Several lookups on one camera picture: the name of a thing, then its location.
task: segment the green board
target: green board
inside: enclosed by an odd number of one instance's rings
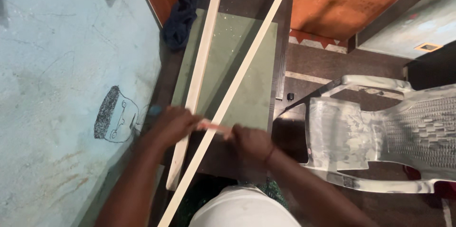
[[[206,11],[197,9],[197,15],[180,67],[173,105],[185,105],[187,98]],[[217,14],[197,114],[208,119],[214,117],[262,23],[262,20]],[[267,129],[276,39],[277,24],[271,23],[225,113],[222,125],[240,123],[248,127]]]

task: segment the white t-shirt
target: white t-shirt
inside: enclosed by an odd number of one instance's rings
[[[191,219],[189,227],[299,227],[296,219],[259,189],[229,186]]]

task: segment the light blue wall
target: light blue wall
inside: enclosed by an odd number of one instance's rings
[[[132,139],[94,138],[100,105],[118,85],[140,129],[159,49],[145,0],[0,0],[0,226],[79,224]]]
[[[423,43],[445,45],[456,40],[456,0],[421,0],[359,48],[405,58],[425,51]]]

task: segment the dark blue cloth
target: dark blue cloth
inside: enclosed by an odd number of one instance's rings
[[[163,40],[172,50],[185,48],[191,25],[197,18],[197,0],[177,0],[163,25]]]

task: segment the face drawing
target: face drawing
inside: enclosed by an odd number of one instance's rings
[[[118,86],[113,86],[100,106],[94,137],[115,143],[125,142],[134,131],[138,115],[138,106],[126,98]]]

